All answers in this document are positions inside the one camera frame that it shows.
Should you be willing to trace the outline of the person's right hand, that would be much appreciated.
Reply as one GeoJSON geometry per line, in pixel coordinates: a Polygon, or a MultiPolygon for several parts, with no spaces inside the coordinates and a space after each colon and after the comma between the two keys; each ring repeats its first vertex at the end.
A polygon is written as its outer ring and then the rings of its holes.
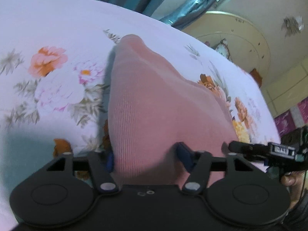
{"type": "Polygon", "coordinates": [[[281,183],[289,188],[290,194],[290,207],[293,209],[294,206],[302,198],[302,187],[303,187],[303,173],[302,172],[293,172],[289,175],[284,175],[281,178],[281,183]]]}

